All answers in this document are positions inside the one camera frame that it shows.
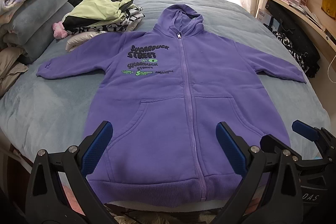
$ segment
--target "silver screw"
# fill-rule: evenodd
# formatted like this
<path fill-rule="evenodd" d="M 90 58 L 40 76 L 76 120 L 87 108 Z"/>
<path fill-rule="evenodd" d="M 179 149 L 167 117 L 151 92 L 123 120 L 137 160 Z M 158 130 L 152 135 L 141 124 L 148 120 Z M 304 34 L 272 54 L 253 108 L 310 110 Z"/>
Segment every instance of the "silver screw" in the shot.
<path fill-rule="evenodd" d="M 287 149 L 285 150 L 282 150 L 282 153 L 285 155 L 285 156 L 290 156 L 291 155 L 291 152 Z"/>
<path fill-rule="evenodd" d="M 260 148 L 258 146 L 253 145 L 253 146 L 251 146 L 251 151 L 253 153 L 258 153 L 260 151 Z"/>
<path fill-rule="evenodd" d="M 77 146 L 76 145 L 72 145 L 72 146 L 69 147 L 68 150 L 69 150 L 70 153 L 74 153 L 74 152 L 77 151 Z"/>
<path fill-rule="evenodd" d="M 44 150 L 44 149 L 41 149 L 41 150 L 39 150 L 39 151 L 37 152 L 37 154 L 38 154 L 39 156 L 43 156 L 43 155 L 45 154 L 45 150 Z"/>

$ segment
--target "green text print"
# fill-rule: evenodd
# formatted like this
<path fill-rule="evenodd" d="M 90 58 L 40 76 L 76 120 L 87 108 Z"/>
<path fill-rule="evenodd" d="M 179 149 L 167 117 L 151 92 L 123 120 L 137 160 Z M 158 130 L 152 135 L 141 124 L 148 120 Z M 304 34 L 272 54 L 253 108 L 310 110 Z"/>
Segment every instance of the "green text print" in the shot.
<path fill-rule="evenodd" d="M 148 75 L 150 73 L 153 73 L 152 71 L 137 71 L 136 72 L 136 76 L 139 76 L 139 75 Z"/>

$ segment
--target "wooden shelf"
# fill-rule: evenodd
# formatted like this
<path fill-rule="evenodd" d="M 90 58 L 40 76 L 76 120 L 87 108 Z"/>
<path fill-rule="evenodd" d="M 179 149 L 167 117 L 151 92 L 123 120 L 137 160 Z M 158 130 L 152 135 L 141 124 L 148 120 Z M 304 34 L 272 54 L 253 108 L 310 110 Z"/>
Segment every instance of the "wooden shelf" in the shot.
<path fill-rule="evenodd" d="M 304 16 L 296 9 L 290 7 L 287 3 L 283 2 L 282 0 L 273 1 L 290 10 L 295 15 L 295 21 L 308 35 L 314 45 L 330 62 L 336 55 L 336 45 L 330 40 L 330 38 L 311 20 L 309 20 L 306 16 Z M 336 63 L 332 63 L 332 67 L 336 69 Z"/>

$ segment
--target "gray blue bedspread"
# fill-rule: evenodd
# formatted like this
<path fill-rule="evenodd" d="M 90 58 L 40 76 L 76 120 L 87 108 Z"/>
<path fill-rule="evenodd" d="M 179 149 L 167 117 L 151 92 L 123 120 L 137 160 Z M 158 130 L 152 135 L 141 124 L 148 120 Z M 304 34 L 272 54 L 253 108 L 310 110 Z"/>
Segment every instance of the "gray blue bedspread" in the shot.
<path fill-rule="evenodd" d="M 176 3 L 185 3 L 204 17 L 207 31 L 228 37 L 283 58 L 297 67 L 286 48 L 259 21 L 243 8 L 224 0 L 134 0 L 146 17 L 137 30 L 153 28 L 161 12 Z M 0 128 L 23 155 L 34 160 L 39 149 L 49 153 L 66 150 L 82 141 L 89 105 L 103 80 L 103 71 L 57 80 L 45 80 L 35 73 L 44 61 L 67 54 L 66 40 L 55 40 L 0 100 Z M 291 129 L 296 119 L 313 127 L 330 129 L 330 119 L 310 83 L 259 76 L 279 111 L 291 145 L 304 159 L 314 158 L 317 148 Z"/>

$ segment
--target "purple hoodie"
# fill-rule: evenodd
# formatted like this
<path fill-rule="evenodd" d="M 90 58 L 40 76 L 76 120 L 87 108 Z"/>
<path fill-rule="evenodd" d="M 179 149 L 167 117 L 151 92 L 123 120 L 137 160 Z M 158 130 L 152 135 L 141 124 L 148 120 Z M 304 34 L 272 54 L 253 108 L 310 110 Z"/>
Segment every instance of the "purple hoodie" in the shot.
<path fill-rule="evenodd" d="M 105 71 L 83 135 L 103 120 L 113 125 L 87 177 L 102 203 L 176 207 L 229 198 L 241 177 L 217 142 L 221 121 L 249 145 L 259 145 L 265 134 L 290 144 L 257 73 L 305 83 L 302 72 L 205 31 L 202 21 L 189 6 L 172 5 L 150 32 L 100 34 L 40 66 L 36 75 L 47 79 Z"/>

